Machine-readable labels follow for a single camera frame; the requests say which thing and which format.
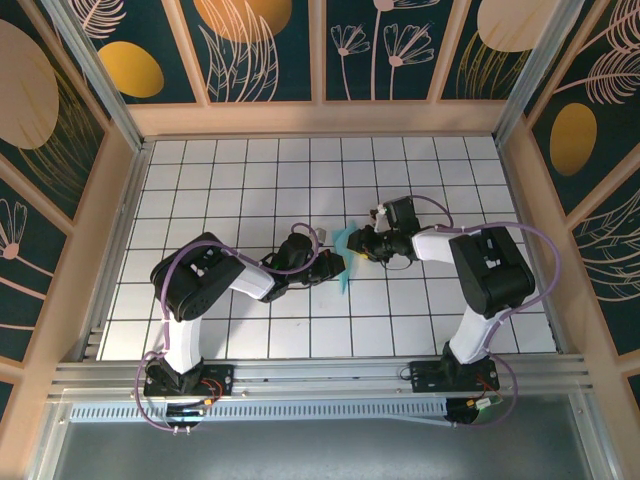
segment gray floor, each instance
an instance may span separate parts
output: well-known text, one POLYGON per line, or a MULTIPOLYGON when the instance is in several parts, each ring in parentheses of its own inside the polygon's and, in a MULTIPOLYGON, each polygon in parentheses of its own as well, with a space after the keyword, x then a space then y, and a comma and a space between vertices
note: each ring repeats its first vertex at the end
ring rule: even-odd
POLYGON ((591 478, 563 397, 522 398, 486 429, 394 420, 211 423, 190 437, 142 423, 72 424, 56 479, 591 478))

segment robotic arm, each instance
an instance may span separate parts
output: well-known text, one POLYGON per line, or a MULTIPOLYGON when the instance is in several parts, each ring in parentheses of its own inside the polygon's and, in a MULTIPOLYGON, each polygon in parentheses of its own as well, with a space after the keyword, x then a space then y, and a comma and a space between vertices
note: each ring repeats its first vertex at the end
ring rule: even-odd
MULTIPOLYGON (((203 233, 184 248, 203 240, 220 241, 211 233, 203 233)), ((151 273, 156 297, 170 265, 178 252, 162 260, 151 273)), ((187 253, 177 264, 167 289, 170 348, 159 361, 160 368, 147 368, 152 382, 167 393, 188 395, 201 383, 204 368, 199 339, 202 316, 227 290, 235 290, 261 302, 281 297, 291 284, 318 285, 344 271, 341 256, 324 250, 313 264, 299 273, 286 272, 303 267, 313 255, 311 239, 301 233, 291 233, 277 252, 262 259, 261 264, 283 274, 265 270, 242 259, 228 255, 220 248, 198 247, 187 253)))
POLYGON ((352 233, 347 243, 350 250, 383 264, 399 254, 411 261, 456 266, 467 308, 445 346, 439 368, 431 371, 440 381, 432 378, 427 383, 445 390, 474 384, 477 372, 493 368, 487 347, 502 312, 522 305, 535 290, 533 274, 509 232, 504 227, 485 228, 473 235, 423 229, 411 197, 386 202, 371 215, 376 226, 352 233))

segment metal vent grate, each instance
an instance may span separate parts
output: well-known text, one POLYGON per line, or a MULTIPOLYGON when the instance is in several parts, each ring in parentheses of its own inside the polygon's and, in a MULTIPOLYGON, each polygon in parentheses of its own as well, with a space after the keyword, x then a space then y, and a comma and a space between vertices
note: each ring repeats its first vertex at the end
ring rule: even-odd
MULTIPOLYGON (((161 419, 164 406, 145 407, 145 413, 161 419)), ((207 411, 205 421, 231 420, 322 420, 401 417, 441 417, 446 415, 446 399, 406 400, 324 400, 295 402, 220 402, 207 411)), ((71 411, 72 422, 142 421, 133 402, 117 404, 77 404, 71 411)))

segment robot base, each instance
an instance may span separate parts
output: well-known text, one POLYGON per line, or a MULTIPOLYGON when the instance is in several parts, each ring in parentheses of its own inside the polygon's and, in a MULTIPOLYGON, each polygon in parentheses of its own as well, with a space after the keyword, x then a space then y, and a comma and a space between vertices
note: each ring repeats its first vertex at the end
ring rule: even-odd
POLYGON ((494 390, 500 389, 496 365, 489 357, 477 362, 460 364, 445 345, 440 360, 418 361, 409 364, 413 393, 480 392, 485 386, 481 378, 494 390))
MULTIPOLYGON (((216 380, 223 386, 223 397, 231 396, 233 390, 233 365, 202 365, 200 367, 200 379, 216 380)), ((210 397, 211 390, 203 383, 197 383, 188 392, 182 393, 172 388, 175 383, 160 364, 152 364, 147 367, 147 381, 144 384, 145 397, 210 397)))

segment yellow circle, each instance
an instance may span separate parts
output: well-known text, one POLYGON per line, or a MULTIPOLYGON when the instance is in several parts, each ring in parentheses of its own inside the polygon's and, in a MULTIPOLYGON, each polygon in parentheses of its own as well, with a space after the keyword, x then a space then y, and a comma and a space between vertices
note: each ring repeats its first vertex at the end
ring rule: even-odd
POLYGON ((264 18, 274 36, 287 26, 292 9, 291 0, 194 0, 193 3, 211 30, 227 40, 243 43, 247 42, 250 28, 253 28, 247 8, 258 22, 260 17, 264 18))
POLYGON ((598 135, 591 109, 581 103, 565 106, 551 129, 551 163, 561 175, 578 173, 587 163, 598 135))
POLYGON ((482 0, 478 10, 480 39, 500 52, 531 50, 557 3, 557 0, 482 0))
POLYGON ((0 20, 0 138, 34 149, 58 122, 58 84, 49 59, 29 35, 0 20))
POLYGON ((153 97, 164 87, 158 62, 138 45, 113 42, 98 52, 116 88, 138 98, 153 97))

